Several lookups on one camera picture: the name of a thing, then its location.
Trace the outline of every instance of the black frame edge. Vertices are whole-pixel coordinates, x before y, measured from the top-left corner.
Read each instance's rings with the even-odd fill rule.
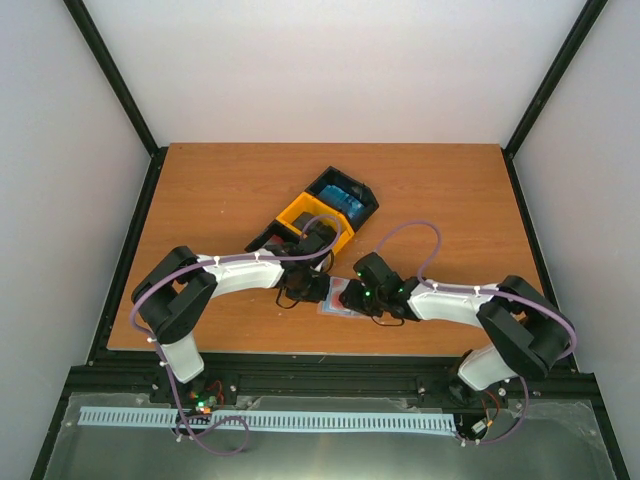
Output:
[[[67,6],[67,10],[69,10],[71,17],[76,22],[93,56],[100,65],[104,76],[109,81],[116,97],[120,100],[122,108],[124,108],[133,128],[138,137],[140,137],[140,141],[149,152],[149,155],[157,154],[159,150],[158,144],[154,140],[151,130],[149,130],[147,123],[144,121],[142,113],[140,113],[127,84],[120,74],[120,70],[118,70],[107,46],[102,40],[96,24],[93,23],[86,5],[82,0],[64,0],[64,4]]]
[[[529,106],[525,110],[518,126],[511,135],[509,143],[505,147],[507,159],[513,160],[515,158],[516,153],[518,153],[518,150],[533,128],[542,109],[547,104],[558,83],[560,83],[573,57],[580,49],[582,42],[587,37],[591,27],[593,27],[593,24],[598,19],[600,12],[602,12],[606,4],[607,0],[587,0],[585,2],[580,15],[578,15],[573,27],[571,27],[567,38],[560,47],[553,63],[531,99],[531,103],[529,103]]]
[[[157,154],[151,156],[149,162],[149,168],[138,196],[133,217],[129,224],[129,230],[124,240],[118,263],[113,274],[113,279],[107,293],[107,298],[100,315],[100,320],[96,328],[96,333],[89,350],[88,362],[93,362],[96,359],[103,357],[107,351],[107,343],[109,341],[109,335],[111,334],[111,327],[118,312],[124,287],[129,277],[129,271],[133,264],[133,259],[140,242],[140,236],[144,228],[145,221],[147,220],[147,214],[151,207],[151,200],[156,190],[158,180],[160,179],[160,173],[164,165],[164,160],[167,156],[169,148],[162,147]]]

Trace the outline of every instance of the metal sheet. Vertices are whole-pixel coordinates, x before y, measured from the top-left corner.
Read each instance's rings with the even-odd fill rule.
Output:
[[[147,406],[132,395],[109,396],[119,406]],[[248,448],[234,457],[213,457],[192,442],[176,443],[156,428],[80,427],[81,404],[105,405],[104,396],[76,397],[70,404],[52,456],[50,479],[613,479],[613,471],[590,407],[584,402],[538,402],[508,441],[461,448],[453,438],[396,433],[255,432]],[[263,399],[252,408],[401,411],[391,400]],[[496,431],[508,428],[510,412]],[[215,432],[205,443],[232,449],[242,433]]]

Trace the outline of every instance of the cable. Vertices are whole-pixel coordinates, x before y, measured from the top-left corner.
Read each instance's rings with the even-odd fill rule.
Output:
[[[280,308],[284,309],[284,310],[291,310],[293,307],[295,307],[296,305],[298,305],[300,303],[300,300],[294,300],[294,302],[285,307],[284,305],[282,305],[280,303],[280,298],[282,297],[282,292],[285,289],[285,286],[282,285],[279,289],[278,289],[278,295],[276,295],[276,305],[278,305]]]
[[[516,433],[516,431],[522,426],[522,423],[524,422],[525,416],[527,415],[527,411],[529,409],[529,390],[527,388],[527,382],[525,381],[524,378],[520,377],[520,382],[522,383],[522,388],[524,389],[524,406],[522,407],[522,410],[519,413],[519,418],[516,421],[516,423],[513,424],[513,426],[507,430],[505,433],[503,433],[502,435],[500,435],[499,437],[496,438],[492,438],[491,440],[480,440],[477,442],[478,445],[493,445],[495,443],[499,443],[503,440],[506,440],[507,438],[509,438],[511,435],[513,435],[514,433]],[[460,440],[462,442],[462,444],[466,444],[467,439],[462,438],[460,436],[460,434],[458,432],[455,433],[455,437]]]
[[[433,261],[433,259],[436,258],[436,255],[438,255],[438,252],[440,252],[440,247],[442,246],[442,233],[440,232],[440,229],[435,223],[431,223],[427,220],[411,220],[409,222],[405,222],[403,224],[398,225],[396,228],[394,228],[389,233],[387,233],[384,237],[382,237],[382,240],[378,242],[378,245],[376,245],[376,248],[374,248],[373,251],[378,253],[378,251],[382,248],[382,246],[385,243],[387,243],[387,240],[389,240],[391,237],[393,237],[396,233],[398,233],[403,228],[410,227],[412,225],[425,225],[431,228],[431,230],[433,230],[433,232],[436,234],[436,246],[433,247],[431,254],[420,266],[421,269],[427,268],[427,265],[429,265]]]
[[[380,323],[376,320],[375,317],[371,317],[371,320],[373,320],[373,323],[380,327],[401,327],[404,325],[404,318],[400,319],[400,323]]]
[[[496,413],[491,419],[491,421],[494,421],[498,416],[498,414],[500,413],[500,402],[498,402],[498,399],[496,398],[496,396],[493,393],[491,393],[489,390],[485,390],[484,393],[486,393],[489,397],[491,397],[491,400],[493,400],[493,403],[496,404]]]
[[[333,249],[333,247],[336,245],[336,243],[338,243],[338,240],[340,238],[340,234],[342,233],[342,228],[341,228],[341,225],[340,225],[340,221],[334,215],[323,214],[323,215],[317,215],[317,216],[313,217],[311,220],[309,220],[307,222],[307,224],[302,229],[301,236],[304,235],[306,233],[306,231],[315,222],[321,220],[322,218],[328,218],[328,219],[332,220],[336,225],[336,236],[333,239],[333,241],[327,247],[323,248],[322,250],[320,250],[320,251],[318,251],[316,253],[312,253],[312,254],[309,254],[309,255],[299,255],[299,256],[293,256],[293,257],[292,256],[261,256],[259,258],[261,260],[263,260],[263,261],[273,261],[273,262],[279,262],[280,260],[288,260],[288,261],[298,261],[298,262],[300,262],[300,261],[304,261],[304,260],[311,260],[313,258],[320,257],[320,256],[324,255],[327,252],[330,252]],[[188,265],[186,267],[180,268],[180,269],[176,270],[175,272],[171,273],[170,275],[167,275],[162,280],[157,282],[155,285],[152,285],[151,288],[149,288],[149,290],[144,292],[140,296],[138,301],[134,303],[133,308],[131,309],[131,312],[129,313],[129,324],[134,329],[136,329],[139,332],[144,333],[145,335],[147,335],[147,338],[149,338],[151,342],[155,343],[156,353],[160,357],[161,362],[166,364],[165,366],[167,368],[167,376],[169,377],[169,384],[171,385],[171,392],[173,393],[173,399],[174,399],[174,402],[176,404],[176,408],[178,409],[178,414],[180,415],[180,419],[182,420],[182,423],[184,423],[185,428],[187,429],[187,432],[189,432],[189,435],[191,436],[191,438],[193,438],[193,440],[200,447],[202,447],[204,450],[206,450],[207,452],[209,452],[209,453],[211,453],[213,455],[219,455],[219,456],[235,455],[236,453],[242,451],[246,447],[246,445],[247,445],[247,443],[249,441],[249,425],[247,424],[247,422],[242,417],[229,416],[229,417],[225,417],[225,418],[219,420],[218,422],[214,423],[209,428],[207,428],[205,431],[200,432],[199,434],[194,433],[194,431],[191,429],[191,426],[189,426],[189,422],[187,420],[186,415],[184,414],[184,411],[183,411],[183,408],[182,408],[182,403],[180,402],[180,395],[178,394],[178,388],[176,386],[176,380],[175,380],[175,377],[173,375],[173,371],[171,370],[171,367],[170,367],[169,363],[167,362],[167,358],[165,357],[164,352],[162,351],[162,348],[160,348],[160,346],[158,345],[157,339],[155,338],[153,332],[151,330],[149,330],[148,328],[145,328],[145,327],[142,327],[142,326],[138,325],[138,323],[136,322],[136,315],[138,314],[138,311],[140,310],[140,307],[142,306],[142,304],[144,304],[144,302],[146,302],[154,293],[156,293],[158,290],[160,290],[162,287],[164,287],[168,283],[172,282],[176,278],[184,275],[185,273],[192,272],[194,270],[200,270],[200,269],[202,269],[204,267],[211,266],[211,265],[219,265],[219,264],[223,264],[223,263],[235,262],[235,261],[238,261],[238,260],[257,260],[257,258],[256,258],[256,255],[253,254],[253,253],[230,255],[228,257],[206,260],[204,262],[199,262],[199,263],[195,263],[193,265]],[[219,425],[222,425],[223,423],[226,423],[226,422],[229,422],[229,421],[234,421],[234,420],[238,421],[244,427],[244,431],[245,431],[244,442],[242,443],[242,445],[240,447],[236,448],[235,450],[231,450],[229,452],[221,452],[221,451],[218,451],[218,450],[214,450],[212,448],[207,447],[205,444],[203,444],[198,439],[198,435],[204,435],[204,434],[214,430]]]
[[[391,307],[389,307],[389,304],[386,302],[383,302],[380,299],[380,295],[378,294],[378,290],[380,289],[381,285],[378,285],[374,290],[373,290],[373,298],[375,299],[376,303],[379,303],[380,305],[382,305],[382,307],[385,310],[391,310]],[[373,323],[375,323],[376,325],[380,326],[380,327],[401,327],[404,325],[404,318],[400,319],[400,323],[380,323],[378,322],[375,317],[372,315],[371,316],[371,320],[373,320]]]

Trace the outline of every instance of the wooden tabletop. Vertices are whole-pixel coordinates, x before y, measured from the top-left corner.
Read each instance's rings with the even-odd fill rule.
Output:
[[[498,145],[173,144],[109,348],[150,349],[127,322],[131,292],[172,248],[242,253],[329,165],[366,183],[380,203],[336,256],[332,275],[352,278],[353,263],[394,226],[428,219],[440,226],[444,238],[429,278],[483,284],[516,274],[539,288]],[[381,254],[401,276],[411,276],[434,243],[427,228],[410,227]],[[385,328],[370,319],[319,315],[316,304],[283,310],[275,296],[275,290],[258,289],[209,303],[195,329],[200,350],[459,355],[487,343],[481,330],[469,326],[429,321]]]

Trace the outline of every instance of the purple cable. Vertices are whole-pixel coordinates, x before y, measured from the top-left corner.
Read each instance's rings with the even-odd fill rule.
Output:
[[[524,418],[527,415],[527,410],[529,409],[529,389],[527,388],[527,382],[525,382],[524,378],[520,377],[520,383],[522,383],[522,388],[524,391],[524,406],[522,407],[522,411],[520,412],[520,417],[518,418],[518,421],[516,421],[516,423],[509,430],[507,430],[505,433],[503,433],[499,437],[492,438],[491,440],[480,440],[480,443],[478,445],[492,445],[495,443],[499,443],[503,440],[506,440],[511,435],[516,433],[516,431],[522,426],[522,423],[524,422]],[[455,436],[461,442],[466,441],[457,432]]]
[[[313,258],[320,257],[320,256],[324,255],[325,253],[331,251],[331,249],[336,245],[336,243],[338,243],[338,239],[340,238],[340,234],[342,233],[342,228],[341,228],[341,225],[340,225],[340,221],[334,215],[323,214],[323,215],[317,215],[317,216],[313,217],[311,220],[309,220],[307,222],[307,224],[302,229],[301,236],[304,235],[304,233],[309,229],[309,227],[311,227],[311,225],[313,225],[315,222],[317,222],[318,220],[320,220],[322,218],[329,218],[336,225],[336,236],[333,239],[333,241],[329,244],[329,246],[327,246],[326,248],[323,248],[322,250],[320,250],[320,251],[318,251],[316,253],[309,254],[309,255],[299,255],[299,256],[295,256],[295,257],[291,257],[291,256],[262,256],[262,257],[260,257],[260,259],[264,260],[264,261],[280,261],[280,260],[303,261],[303,260],[311,260]],[[147,337],[150,338],[151,341],[156,341],[156,339],[153,336],[153,332],[151,330],[149,330],[148,328],[145,328],[145,327],[142,327],[142,326],[138,325],[137,322],[136,322],[136,315],[137,315],[138,311],[140,310],[140,307],[142,306],[142,304],[144,302],[146,302],[149,299],[149,297],[151,297],[154,293],[156,293],[162,287],[164,287],[168,283],[172,282],[176,278],[180,277],[181,275],[184,275],[185,273],[192,272],[194,270],[199,270],[201,268],[204,268],[204,267],[207,267],[207,266],[210,266],[210,265],[219,265],[219,264],[223,264],[223,263],[235,262],[235,261],[238,261],[238,260],[255,260],[255,259],[256,259],[256,256],[254,254],[252,254],[252,253],[239,254],[239,255],[230,255],[228,257],[220,258],[219,260],[214,260],[214,259],[206,260],[204,262],[195,263],[193,265],[188,265],[188,266],[183,267],[183,268],[181,268],[179,270],[176,270],[172,274],[167,275],[166,277],[164,277],[162,280],[160,280],[158,283],[153,285],[151,288],[149,288],[149,290],[147,290],[145,293],[143,293],[140,296],[138,301],[134,303],[133,308],[131,309],[131,313],[129,313],[129,324],[134,329],[136,329],[139,332],[144,333],[145,335],[147,335]],[[194,433],[194,431],[192,430],[191,426],[189,425],[188,419],[187,419],[187,417],[184,414],[184,411],[182,409],[182,403],[180,402],[180,396],[178,394],[178,388],[176,386],[176,380],[174,378],[173,371],[171,370],[171,367],[169,366],[169,364],[167,362],[167,358],[165,357],[164,353],[162,352],[162,349],[157,344],[157,341],[156,341],[156,353],[158,354],[158,356],[160,357],[160,360],[162,362],[167,363],[167,365],[166,365],[166,367],[167,367],[167,375],[169,377],[169,384],[171,385],[171,391],[173,392],[173,399],[175,401],[176,408],[178,409],[178,414],[180,415],[180,419],[181,419],[182,423],[184,424],[185,428],[187,429],[187,432],[189,432],[189,435],[193,438],[193,440],[200,447],[202,447],[204,450],[206,450],[207,452],[209,452],[209,453],[211,453],[213,455],[230,456],[230,455],[235,455],[235,454],[239,453],[240,451],[242,451],[246,447],[247,443],[249,442],[249,425],[247,424],[247,422],[242,417],[239,417],[239,416],[225,417],[225,418],[219,420],[218,422],[214,423],[210,427],[208,427],[205,431],[200,432],[198,434]],[[245,430],[244,441],[243,441],[242,445],[240,447],[236,448],[235,450],[231,450],[229,452],[220,452],[220,451],[213,450],[212,448],[207,447],[204,443],[202,443],[199,440],[198,436],[207,434],[207,433],[211,432],[212,430],[214,430],[219,425],[221,425],[223,423],[226,423],[226,422],[229,422],[229,421],[233,421],[233,420],[236,420],[240,424],[242,424],[242,426],[244,427],[244,430]]]
[[[433,230],[433,232],[436,234],[436,246],[433,247],[433,251],[423,263],[423,265],[426,267],[426,265],[429,265],[433,261],[433,259],[436,258],[436,255],[438,255],[438,252],[440,251],[440,247],[442,246],[442,233],[440,233],[440,229],[437,227],[435,223],[431,223],[427,220],[411,220],[410,222],[405,222],[401,225],[398,225],[396,228],[394,228],[389,233],[387,233],[384,237],[382,237],[382,240],[378,242],[378,245],[376,245],[376,248],[374,248],[373,251],[378,253],[378,251],[382,248],[382,246],[385,243],[387,243],[387,240],[389,240],[391,237],[393,237],[396,233],[398,233],[403,228],[410,227],[412,225],[426,225],[427,227],[430,227],[431,230]]]
[[[410,222],[405,222],[401,225],[398,225],[397,227],[395,227],[393,230],[391,230],[389,233],[387,233],[382,240],[380,240],[380,242],[378,243],[378,245],[376,246],[376,248],[373,250],[374,252],[378,252],[382,246],[387,242],[387,240],[389,240],[393,235],[395,235],[396,233],[398,233],[400,230],[402,230],[403,228],[409,227],[411,225],[426,225],[427,227],[430,227],[433,232],[436,234],[436,246],[433,247],[433,251],[431,252],[431,254],[427,257],[427,259],[422,263],[422,265],[420,265],[420,268],[418,269],[418,273],[417,273],[417,277],[418,280],[420,281],[420,283],[422,285],[425,285],[429,288],[434,288],[433,283],[429,282],[428,280],[426,280],[424,278],[424,271],[426,270],[426,268],[431,264],[431,262],[433,261],[433,259],[436,257],[436,255],[438,255],[438,252],[440,251],[440,247],[442,246],[442,233],[440,232],[440,229],[438,228],[437,225],[435,225],[432,222],[429,222],[427,220],[413,220]],[[442,292],[451,292],[451,293],[464,293],[464,294],[476,294],[476,290],[474,288],[469,288],[469,287],[448,287],[445,285],[440,285],[438,286],[438,290],[442,291]],[[564,358],[568,355],[571,355],[574,350],[576,349],[576,346],[578,345],[578,338],[576,337],[576,333],[575,330],[573,329],[573,327],[564,319],[562,318],[560,315],[558,315],[557,313],[549,310],[548,308],[546,308],[543,305],[540,305],[539,303],[533,302],[531,300],[528,300],[526,298],[520,297],[519,295],[514,295],[512,293],[508,293],[508,292],[503,292],[501,290],[498,289],[481,289],[479,290],[477,293],[481,294],[481,295],[491,295],[491,296],[497,296],[497,297],[502,297],[502,298],[506,298],[507,300],[513,301],[513,302],[518,302],[522,305],[526,305],[528,307],[531,307],[535,310],[538,310],[539,312],[547,315],[548,317],[552,318],[553,320],[555,320],[556,322],[558,322],[560,324],[560,326],[562,326],[566,331],[567,334],[569,335],[570,341],[569,341],[569,347],[560,354],[560,356],[558,357],[558,359]]]

